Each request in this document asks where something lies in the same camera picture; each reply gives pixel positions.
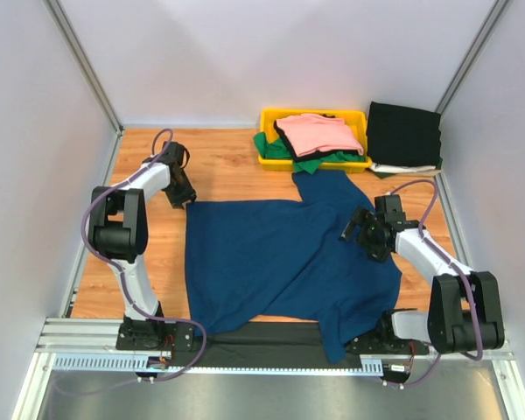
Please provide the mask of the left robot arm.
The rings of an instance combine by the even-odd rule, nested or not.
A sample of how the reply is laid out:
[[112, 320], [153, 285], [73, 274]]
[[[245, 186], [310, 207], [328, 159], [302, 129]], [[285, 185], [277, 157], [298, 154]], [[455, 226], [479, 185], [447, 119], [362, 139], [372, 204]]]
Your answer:
[[84, 239], [90, 253], [110, 266], [122, 292], [125, 310], [115, 345], [118, 350], [157, 351], [177, 330], [175, 321], [164, 321], [145, 267], [146, 204], [159, 192], [177, 209], [196, 200], [185, 172], [189, 159], [184, 145], [165, 143], [160, 153], [147, 158], [123, 182], [92, 191], [82, 222], [87, 230]]

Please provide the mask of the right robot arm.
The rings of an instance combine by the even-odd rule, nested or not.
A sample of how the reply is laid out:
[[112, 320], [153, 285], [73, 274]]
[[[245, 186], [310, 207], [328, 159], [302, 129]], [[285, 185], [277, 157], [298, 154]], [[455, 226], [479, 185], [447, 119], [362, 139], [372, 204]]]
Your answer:
[[408, 340], [429, 344], [440, 354], [480, 359], [503, 347], [504, 323], [499, 285], [489, 271], [477, 271], [451, 256], [427, 231], [423, 220], [410, 220], [399, 195], [375, 198], [375, 208], [358, 206], [343, 230], [371, 260], [384, 263], [393, 254], [409, 262], [430, 285], [427, 311], [387, 311], [376, 332], [378, 346], [396, 353]]

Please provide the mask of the navy blue t shirt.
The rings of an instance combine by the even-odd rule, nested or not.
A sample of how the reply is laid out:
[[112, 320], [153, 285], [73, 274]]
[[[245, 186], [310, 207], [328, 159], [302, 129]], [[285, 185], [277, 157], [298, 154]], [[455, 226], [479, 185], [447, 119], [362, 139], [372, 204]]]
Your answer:
[[198, 201], [186, 208], [185, 284], [207, 334], [259, 316], [318, 323], [326, 358], [396, 306], [401, 271], [340, 236], [368, 197], [343, 171], [292, 175], [299, 200]]

